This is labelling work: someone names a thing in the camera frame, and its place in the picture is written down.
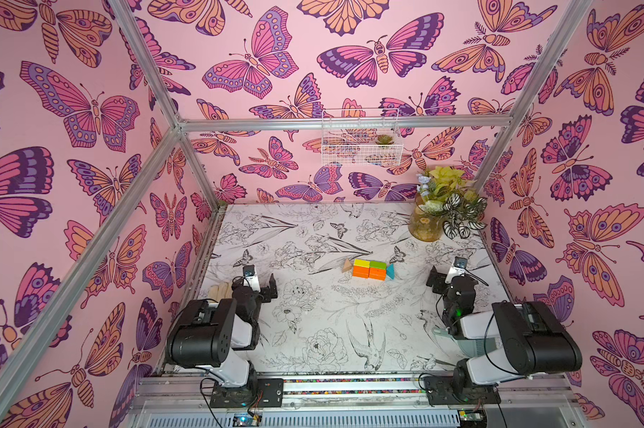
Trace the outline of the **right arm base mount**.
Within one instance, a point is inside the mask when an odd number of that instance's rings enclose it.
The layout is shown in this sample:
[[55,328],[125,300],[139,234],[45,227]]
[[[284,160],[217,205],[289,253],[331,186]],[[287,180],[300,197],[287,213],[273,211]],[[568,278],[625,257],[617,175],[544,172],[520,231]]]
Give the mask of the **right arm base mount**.
[[500,404],[501,398],[494,386],[468,384],[453,376],[422,374],[418,380],[430,405],[476,406]]

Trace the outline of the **orange small block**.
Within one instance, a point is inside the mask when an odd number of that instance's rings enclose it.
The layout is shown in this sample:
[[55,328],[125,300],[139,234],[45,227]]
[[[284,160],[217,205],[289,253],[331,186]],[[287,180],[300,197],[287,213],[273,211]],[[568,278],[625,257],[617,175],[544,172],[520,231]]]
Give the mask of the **orange small block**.
[[370,277],[370,268],[354,266],[352,269],[352,276],[357,278],[369,278]]

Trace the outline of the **yellow block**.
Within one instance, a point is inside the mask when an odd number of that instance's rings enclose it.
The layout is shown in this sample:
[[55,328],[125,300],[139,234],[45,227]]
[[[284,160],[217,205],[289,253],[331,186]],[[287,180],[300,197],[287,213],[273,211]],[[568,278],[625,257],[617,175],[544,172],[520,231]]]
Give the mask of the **yellow block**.
[[354,260],[354,266],[363,268],[363,269],[370,269],[371,268],[371,262],[368,260],[360,260],[360,259],[355,259]]

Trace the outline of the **teal triangle block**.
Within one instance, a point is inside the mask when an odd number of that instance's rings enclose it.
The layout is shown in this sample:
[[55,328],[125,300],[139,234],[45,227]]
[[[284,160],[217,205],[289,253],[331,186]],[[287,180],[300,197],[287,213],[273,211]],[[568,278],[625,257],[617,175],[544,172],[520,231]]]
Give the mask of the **teal triangle block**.
[[394,280],[396,278],[395,265],[394,264],[390,264],[390,265],[388,265],[386,267],[386,275],[391,280]]

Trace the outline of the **natural wood triangle block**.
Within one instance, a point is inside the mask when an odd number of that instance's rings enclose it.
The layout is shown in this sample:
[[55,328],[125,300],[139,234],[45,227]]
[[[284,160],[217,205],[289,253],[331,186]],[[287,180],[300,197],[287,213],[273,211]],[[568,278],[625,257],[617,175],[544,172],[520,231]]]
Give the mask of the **natural wood triangle block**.
[[346,273],[352,271],[354,264],[350,260],[345,260],[341,267],[341,272]]

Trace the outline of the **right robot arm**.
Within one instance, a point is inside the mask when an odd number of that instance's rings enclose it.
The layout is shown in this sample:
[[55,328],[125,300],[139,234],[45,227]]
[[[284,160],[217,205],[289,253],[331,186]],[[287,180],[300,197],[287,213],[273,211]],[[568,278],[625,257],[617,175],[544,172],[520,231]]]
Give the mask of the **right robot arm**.
[[582,353],[550,308],[540,302],[495,302],[475,313],[476,276],[452,267],[447,274],[433,267],[426,285],[439,294],[445,333],[456,341],[474,342],[482,355],[455,364],[449,386],[455,393],[481,390],[534,374],[576,372]]

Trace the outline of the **orange long rectangular block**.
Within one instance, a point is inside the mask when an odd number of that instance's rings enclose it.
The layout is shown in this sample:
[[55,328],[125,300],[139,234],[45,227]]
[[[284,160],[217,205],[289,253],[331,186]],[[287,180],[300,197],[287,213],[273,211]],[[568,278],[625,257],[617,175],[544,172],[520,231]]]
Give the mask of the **orange long rectangular block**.
[[384,281],[387,277],[387,271],[385,269],[370,267],[368,277],[373,280]]

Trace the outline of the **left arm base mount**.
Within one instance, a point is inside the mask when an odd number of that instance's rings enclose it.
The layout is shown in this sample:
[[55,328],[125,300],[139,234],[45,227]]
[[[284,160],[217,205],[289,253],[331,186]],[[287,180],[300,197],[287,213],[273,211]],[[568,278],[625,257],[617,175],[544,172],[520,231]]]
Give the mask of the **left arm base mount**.
[[281,408],[284,379],[264,378],[242,387],[215,386],[211,393],[212,408]]

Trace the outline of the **green rectangular block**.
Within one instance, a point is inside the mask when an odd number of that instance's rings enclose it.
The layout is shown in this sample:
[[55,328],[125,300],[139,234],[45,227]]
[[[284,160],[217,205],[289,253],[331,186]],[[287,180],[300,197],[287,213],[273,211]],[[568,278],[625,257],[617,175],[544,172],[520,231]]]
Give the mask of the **green rectangular block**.
[[387,264],[384,262],[372,260],[369,262],[369,267],[370,269],[378,269],[378,270],[386,271]]

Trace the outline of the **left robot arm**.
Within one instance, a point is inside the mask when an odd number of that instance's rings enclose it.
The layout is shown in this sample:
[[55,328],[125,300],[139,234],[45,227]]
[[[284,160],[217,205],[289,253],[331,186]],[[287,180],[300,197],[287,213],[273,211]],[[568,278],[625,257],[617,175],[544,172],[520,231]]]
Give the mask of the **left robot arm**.
[[255,369],[237,353],[256,349],[261,338],[261,307],[278,298],[278,289],[273,276],[257,291],[251,287],[253,280],[239,278],[232,285],[232,296],[218,303],[191,300],[170,328],[167,362],[202,370],[229,392],[254,392]]

